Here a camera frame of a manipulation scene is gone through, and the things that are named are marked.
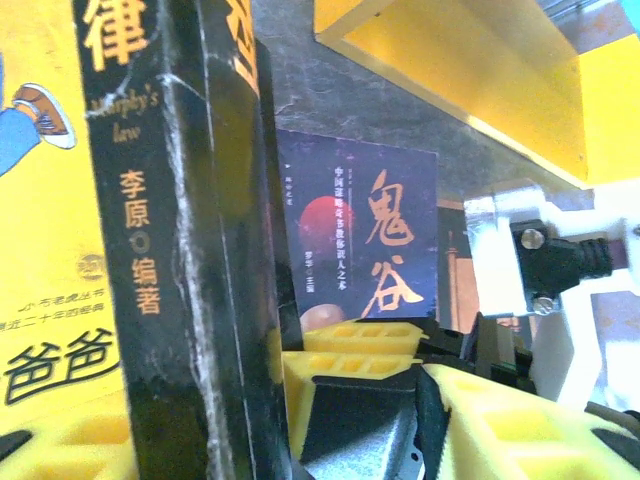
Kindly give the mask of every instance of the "black book spine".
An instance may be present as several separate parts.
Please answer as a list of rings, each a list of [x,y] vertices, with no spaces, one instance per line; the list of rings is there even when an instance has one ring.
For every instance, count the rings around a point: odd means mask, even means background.
[[[74,11],[140,478],[289,478],[250,2]]]
[[[300,315],[297,308],[287,223],[284,211],[285,195],[282,189],[280,160],[273,100],[271,57],[260,41],[256,42],[258,59],[258,85],[260,87],[260,106],[262,128],[267,163],[267,186],[269,196],[270,231],[276,264],[276,287],[278,299],[278,318],[282,333],[282,349],[285,351],[303,350]]]

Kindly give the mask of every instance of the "metal bolt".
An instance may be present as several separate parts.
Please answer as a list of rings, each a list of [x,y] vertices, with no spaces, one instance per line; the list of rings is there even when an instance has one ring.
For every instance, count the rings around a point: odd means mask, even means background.
[[[544,234],[535,228],[527,228],[520,237],[522,246],[527,250],[538,250],[544,245]]]
[[[533,311],[543,317],[553,312],[553,299],[549,297],[538,297],[533,300]]]

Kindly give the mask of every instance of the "cartoon figure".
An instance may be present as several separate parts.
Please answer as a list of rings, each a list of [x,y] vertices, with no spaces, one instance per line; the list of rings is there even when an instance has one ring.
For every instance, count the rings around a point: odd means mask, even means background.
[[[41,140],[63,149],[76,145],[71,122],[53,95],[25,83],[13,96],[13,108],[2,110],[3,68],[0,55],[0,177]]]

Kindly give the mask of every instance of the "dark blue book cover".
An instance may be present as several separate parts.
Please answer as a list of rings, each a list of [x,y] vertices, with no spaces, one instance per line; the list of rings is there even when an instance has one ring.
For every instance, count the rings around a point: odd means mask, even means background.
[[[435,316],[437,155],[278,131],[300,313]]]

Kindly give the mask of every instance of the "book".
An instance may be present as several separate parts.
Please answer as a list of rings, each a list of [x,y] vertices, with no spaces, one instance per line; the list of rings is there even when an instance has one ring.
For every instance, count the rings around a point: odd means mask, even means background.
[[[3,428],[126,388],[140,478],[290,478],[250,2],[21,7],[0,27]]]
[[[285,130],[278,147],[299,312],[435,315],[436,154]]]
[[[72,7],[0,3],[3,428],[123,388]]]

